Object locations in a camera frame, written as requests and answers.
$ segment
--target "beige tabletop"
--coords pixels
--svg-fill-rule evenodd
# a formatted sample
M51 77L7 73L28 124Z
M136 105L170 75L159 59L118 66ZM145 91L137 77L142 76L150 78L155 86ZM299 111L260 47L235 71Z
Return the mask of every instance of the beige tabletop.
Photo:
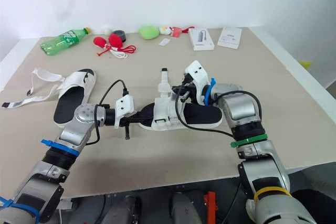
M217 41L221 30L211 30ZM128 59L117 59L92 43L93 36L56 56L46 56L41 39L12 76L0 102L20 101L30 88L30 73L40 67L63 74L91 68L97 83L89 102L98 103L107 87L123 79L138 109L159 97L160 70L168 68L171 85L182 81L184 69L198 60L217 82L232 82L259 97L263 125L286 168L304 167L336 160L336 126L314 99L277 58L249 30L244 29L237 50L216 46L213 51L193 51L188 35L171 38L165 47L158 43L165 36L145 41L139 34L128 34L127 43L137 46ZM38 89L46 94L50 86ZM121 97L121 86L107 96L114 104ZM31 103L20 108L0 110L0 195L9 198L48 148L41 139L54 140L60 133L53 122L57 99ZM224 122L219 129L228 130ZM240 160L230 148L229 137L192 130L152 132L133 124L131 139L124 129L103 127L101 140L87 146L70 170L64 197L95 195L115 191L195 182L238 175Z

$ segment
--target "blue cable tie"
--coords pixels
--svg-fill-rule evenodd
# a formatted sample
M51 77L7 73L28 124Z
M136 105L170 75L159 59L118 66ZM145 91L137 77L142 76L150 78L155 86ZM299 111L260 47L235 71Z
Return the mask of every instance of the blue cable tie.
M67 147L65 145L55 143L55 142L53 142L51 140L42 139L41 143L43 143L43 144L45 144L47 146L50 146L50 147L54 147L54 148L60 149L62 151L66 151L66 152L71 153L72 155L74 155L76 157L79 156L79 151L71 149L71 148L69 148L69 147Z
M209 106L209 105L210 105L210 104L208 104L209 96L210 96L210 93L211 93L211 89L213 88L213 86L214 86L215 84L216 84L215 78L211 78L210 86L208 87L208 89L206 90L206 93L205 93L204 104L205 104L206 106Z
M23 204L16 204L16 203L13 202L12 199L7 200L3 197L0 197L0 201L4 203L2 209L7 208L7 207L15 207L15 208L18 208L18 209L27 210L27 211L31 212L33 215L35 215L35 224L39 223L40 213L34 207L30 207L30 206L23 205Z

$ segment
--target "green plastic bottle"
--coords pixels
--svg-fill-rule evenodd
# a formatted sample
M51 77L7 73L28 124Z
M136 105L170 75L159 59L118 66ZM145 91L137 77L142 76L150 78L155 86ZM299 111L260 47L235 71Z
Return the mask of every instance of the green plastic bottle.
M79 43L83 40L85 35L90 32L90 28L88 27L82 30L70 30L57 36L55 39L42 43L40 47L47 55L55 55L58 52Z

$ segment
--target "bottle label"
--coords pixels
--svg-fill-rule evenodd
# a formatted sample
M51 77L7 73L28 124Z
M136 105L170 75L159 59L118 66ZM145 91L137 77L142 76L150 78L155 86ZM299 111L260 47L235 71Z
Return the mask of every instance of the bottle label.
M74 44L77 44L79 42L79 39L77 35L71 30L67 31L66 33L62 34L63 39L68 43L69 46L72 46Z

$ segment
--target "red pom pom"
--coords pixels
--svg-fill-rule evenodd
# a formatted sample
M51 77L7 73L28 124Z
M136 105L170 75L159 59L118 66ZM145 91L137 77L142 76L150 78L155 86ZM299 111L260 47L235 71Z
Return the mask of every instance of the red pom pom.
M104 46L107 42L102 37L96 37L96 38L93 39L93 43L98 47L104 48Z
M111 34L109 37L109 43L112 47L122 48L122 40L116 34Z

